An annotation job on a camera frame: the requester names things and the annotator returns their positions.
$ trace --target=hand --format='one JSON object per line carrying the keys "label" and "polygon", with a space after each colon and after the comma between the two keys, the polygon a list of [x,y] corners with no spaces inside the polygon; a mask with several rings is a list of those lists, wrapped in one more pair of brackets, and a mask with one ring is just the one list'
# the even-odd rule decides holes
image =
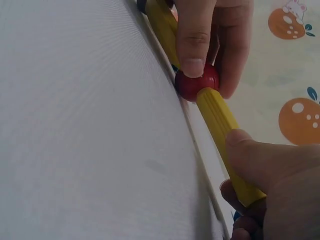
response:
{"label": "hand", "polygon": [[247,209],[231,181],[222,183],[223,198],[242,214],[231,239],[320,239],[320,145],[261,143],[240,129],[231,131],[226,145],[236,173],[267,194]]}
{"label": "hand", "polygon": [[174,0],[178,12],[176,38],[181,70],[190,78],[213,62],[220,76],[220,93],[229,98],[246,64],[254,0]]}

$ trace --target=orange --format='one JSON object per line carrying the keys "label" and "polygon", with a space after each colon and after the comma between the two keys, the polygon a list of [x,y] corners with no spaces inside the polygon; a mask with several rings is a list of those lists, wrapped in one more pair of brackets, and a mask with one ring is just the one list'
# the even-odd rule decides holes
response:
{"label": "orange", "polygon": [[320,105],[308,98],[294,98],[279,113],[282,134],[295,145],[320,144]]}
{"label": "orange", "polygon": [[268,19],[270,31],[278,38],[285,40],[294,40],[302,38],[305,34],[305,28],[297,22],[293,13],[285,13],[282,8],[274,10]]}

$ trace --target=toy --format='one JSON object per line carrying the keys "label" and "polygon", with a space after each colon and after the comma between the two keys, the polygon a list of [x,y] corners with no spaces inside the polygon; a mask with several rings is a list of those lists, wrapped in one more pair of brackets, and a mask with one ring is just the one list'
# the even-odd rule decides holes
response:
{"label": "toy", "polygon": [[[179,69],[180,64],[176,54],[178,24],[167,4],[168,1],[137,0],[137,5],[143,13],[146,13],[152,30],[170,63]],[[226,135],[231,129],[238,128],[238,124],[217,91],[219,80],[214,67],[207,63],[203,76],[196,79],[188,78],[178,70],[175,76],[175,85],[177,92],[183,98],[196,102],[221,155],[239,201],[245,207],[249,207],[256,201],[265,198],[266,195],[263,192],[237,176],[227,161]]]}

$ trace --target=fingernail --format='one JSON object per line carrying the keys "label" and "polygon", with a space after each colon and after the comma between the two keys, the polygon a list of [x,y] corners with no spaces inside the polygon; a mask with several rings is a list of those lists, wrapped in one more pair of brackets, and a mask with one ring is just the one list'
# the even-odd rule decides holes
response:
{"label": "fingernail", "polygon": [[188,78],[199,78],[204,74],[205,61],[201,58],[187,58],[182,61],[182,70]]}
{"label": "fingernail", "polygon": [[222,185],[223,185],[226,181],[228,181],[228,179],[224,180],[224,181],[220,184],[220,186],[219,186],[220,191],[221,191]]}
{"label": "fingernail", "polygon": [[242,141],[245,140],[252,140],[252,137],[245,132],[242,129],[233,129],[227,136],[226,136],[226,143],[229,146],[234,146],[237,145],[239,143],[241,143]]}

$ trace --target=finger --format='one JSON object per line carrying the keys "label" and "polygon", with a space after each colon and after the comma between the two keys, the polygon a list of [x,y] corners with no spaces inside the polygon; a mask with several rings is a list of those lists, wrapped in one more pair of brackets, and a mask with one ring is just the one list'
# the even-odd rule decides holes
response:
{"label": "finger", "polygon": [[179,19],[176,50],[181,70],[189,78],[204,72],[215,4],[215,0],[175,1]]}
{"label": "finger", "polygon": [[252,33],[253,1],[246,5],[219,8],[214,22],[220,28],[219,41],[221,58],[221,95],[228,99],[234,93],[245,67]]}
{"label": "finger", "polygon": [[235,172],[268,194],[280,179],[300,169],[305,151],[296,146],[261,143],[252,140],[241,129],[232,130],[226,138],[228,160]]}
{"label": "finger", "polygon": [[230,179],[224,181],[220,186],[221,195],[240,214],[246,212],[246,208],[239,202],[237,194]]}
{"label": "finger", "polygon": [[213,64],[213,62],[215,61],[219,49],[218,30],[219,27],[217,25],[212,24],[209,50],[206,55],[206,62],[210,64]]}
{"label": "finger", "polygon": [[250,208],[244,207],[238,200],[236,191],[230,179],[224,181],[220,186],[222,197],[241,215],[254,219],[258,226],[262,226],[266,214],[265,199],[255,202]]}
{"label": "finger", "polygon": [[250,234],[243,228],[235,229],[230,240],[251,240]]}
{"label": "finger", "polygon": [[233,224],[233,229],[244,229],[246,230],[250,235],[255,234],[260,226],[258,223],[252,218],[248,216],[242,216],[238,218],[237,221]]}

